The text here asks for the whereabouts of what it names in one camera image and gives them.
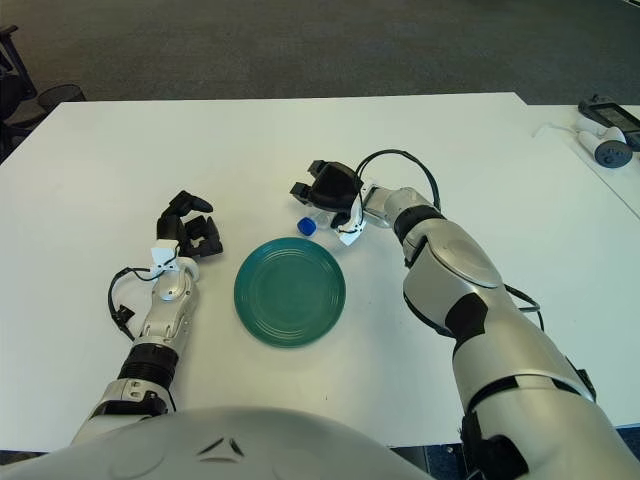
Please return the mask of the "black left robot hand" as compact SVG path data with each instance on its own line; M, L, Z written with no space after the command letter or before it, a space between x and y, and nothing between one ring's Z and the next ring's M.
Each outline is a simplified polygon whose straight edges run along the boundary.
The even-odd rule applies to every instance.
M218 228L211 216L213 206L206 200L182 190L170 202L156 223L158 240L176 240L182 257L209 257L224 249Z

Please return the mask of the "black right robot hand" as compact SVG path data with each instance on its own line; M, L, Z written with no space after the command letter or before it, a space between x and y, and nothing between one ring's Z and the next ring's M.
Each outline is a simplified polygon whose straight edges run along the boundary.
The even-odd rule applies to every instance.
M308 172L314 178L313 184L296 182L290 194L303 205L332 213L332 228L345 225L363 181L354 170L339 162L315 160Z

